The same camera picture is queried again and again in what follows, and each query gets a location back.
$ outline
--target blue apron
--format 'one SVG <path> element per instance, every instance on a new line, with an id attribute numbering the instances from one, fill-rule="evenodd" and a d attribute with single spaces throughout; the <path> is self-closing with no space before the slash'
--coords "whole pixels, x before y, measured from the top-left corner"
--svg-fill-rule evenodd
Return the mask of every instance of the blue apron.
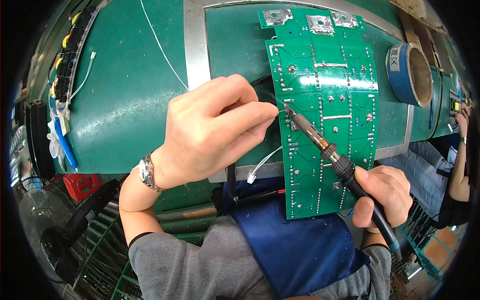
<path id="1" fill-rule="evenodd" d="M 254 184 L 238 181 L 236 186 L 240 199 L 283 188 L 283 177 Z M 308 295 L 370 263 L 355 248 L 350 230 L 337 214 L 287 221 L 284 194 L 236 206 L 227 183 L 222 200 L 224 212 L 239 226 L 278 299 Z"/>

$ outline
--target blue pen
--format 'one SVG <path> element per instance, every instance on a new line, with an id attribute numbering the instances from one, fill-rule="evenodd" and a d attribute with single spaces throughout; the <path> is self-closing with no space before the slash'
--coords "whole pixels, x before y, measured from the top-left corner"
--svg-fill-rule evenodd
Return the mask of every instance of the blue pen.
<path id="1" fill-rule="evenodd" d="M 67 160 L 68 160 L 68 162 L 70 163 L 70 166 L 71 166 L 73 169 L 75 169 L 75 171 L 78 172 L 77 161 L 76 161 L 75 157 L 73 156 L 73 152 L 72 152 L 72 150 L 70 149 L 70 145 L 68 145 L 67 138 L 64 137 L 64 136 L 61 134 L 60 119 L 59 119 L 58 117 L 55 117 L 55 131 L 57 132 L 57 135 L 58 135 L 59 140 L 60 140 L 61 147 L 63 148 L 63 151 L 65 152 L 65 156 L 67 157 Z"/>

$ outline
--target wristwatch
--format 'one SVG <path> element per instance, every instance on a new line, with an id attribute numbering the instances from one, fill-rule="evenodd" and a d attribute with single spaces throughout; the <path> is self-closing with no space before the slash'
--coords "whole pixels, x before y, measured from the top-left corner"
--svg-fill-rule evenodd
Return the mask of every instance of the wristwatch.
<path id="1" fill-rule="evenodd" d="M 150 161 L 150 155 L 152 152 L 147 153 L 138 164 L 138 175 L 140 176 L 140 180 L 150 189 L 154 190 L 155 192 L 164 192 L 168 189 L 164 189 L 159 187 L 153 181 L 153 164 Z"/>

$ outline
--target blue tape roll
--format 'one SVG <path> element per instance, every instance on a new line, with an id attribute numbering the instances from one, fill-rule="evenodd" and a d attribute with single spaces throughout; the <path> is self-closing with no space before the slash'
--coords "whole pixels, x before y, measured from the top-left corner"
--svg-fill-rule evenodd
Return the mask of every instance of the blue tape roll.
<path id="1" fill-rule="evenodd" d="M 392 46 L 386 56 L 388 81 L 403 103 L 428 107 L 433 95 L 430 66 L 421 48 L 414 43 Z"/>

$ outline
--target soldering iron tip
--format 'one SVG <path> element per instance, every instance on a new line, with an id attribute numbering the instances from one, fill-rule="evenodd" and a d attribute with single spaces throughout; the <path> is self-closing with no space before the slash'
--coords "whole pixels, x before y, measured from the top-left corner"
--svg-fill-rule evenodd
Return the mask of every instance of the soldering iron tip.
<path id="1" fill-rule="evenodd" d="M 289 117 L 293 117 L 296 115 L 295 111 L 293 111 L 293 109 L 291 109 L 290 106 L 288 106 L 287 104 L 284 104 L 283 107 L 285 108 L 285 112 Z"/>

